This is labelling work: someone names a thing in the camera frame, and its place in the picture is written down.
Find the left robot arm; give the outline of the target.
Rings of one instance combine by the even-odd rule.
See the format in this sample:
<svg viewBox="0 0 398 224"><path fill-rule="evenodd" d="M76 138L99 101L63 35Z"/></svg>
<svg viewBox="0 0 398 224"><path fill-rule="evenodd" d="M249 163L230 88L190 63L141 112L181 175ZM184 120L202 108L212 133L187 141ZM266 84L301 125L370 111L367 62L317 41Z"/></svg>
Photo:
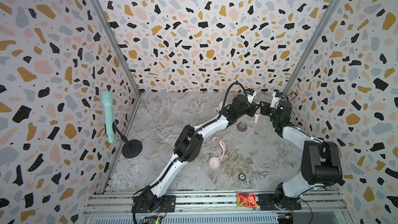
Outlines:
<svg viewBox="0 0 398 224"><path fill-rule="evenodd" d="M253 102L256 94L254 90L248 89L245 94L235 96L229 105L223 101L221 110L212 120L195 127L185 126L175 143L173 155L165 169L152 184L139 190L139 196L133 199L132 214L136 214L140 208L147 213L156 211L178 173L187 163L198 157L203 141L236 123L244 115L254 116L258 108Z"/></svg>

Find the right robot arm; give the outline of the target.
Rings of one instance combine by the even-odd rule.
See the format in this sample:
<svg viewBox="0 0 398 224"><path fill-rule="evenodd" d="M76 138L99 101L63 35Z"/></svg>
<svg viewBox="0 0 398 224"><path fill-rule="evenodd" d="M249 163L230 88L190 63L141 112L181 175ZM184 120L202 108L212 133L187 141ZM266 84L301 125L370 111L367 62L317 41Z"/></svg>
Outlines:
<svg viewBox="0 0 398 224"><path fill-rule="evenodd" d="M273 130L302 151L299 173L289 181L279 183L272 201L278 209L293 206L300 196L314 188L338 184L343 179L336 144L319 140L290 121L292 104L277 101L260 102L260 113L269 117Z"/></svg>

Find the purple collar with nipple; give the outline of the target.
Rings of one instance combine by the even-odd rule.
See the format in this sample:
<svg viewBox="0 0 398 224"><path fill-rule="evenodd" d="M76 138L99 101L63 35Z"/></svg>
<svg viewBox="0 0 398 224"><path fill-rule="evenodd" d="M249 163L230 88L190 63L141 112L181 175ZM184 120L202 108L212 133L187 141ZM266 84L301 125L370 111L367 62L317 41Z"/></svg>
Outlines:
<svg viewBox="0 0 398 224"><path fill-rule="evenodd" d="M239 122L239 123L237 124L237 129L238 129L238 131L240 131L240 132L245 132L245 131L247 131L248 127L247 127L247 125L246 125L245 123Z"/></svg>

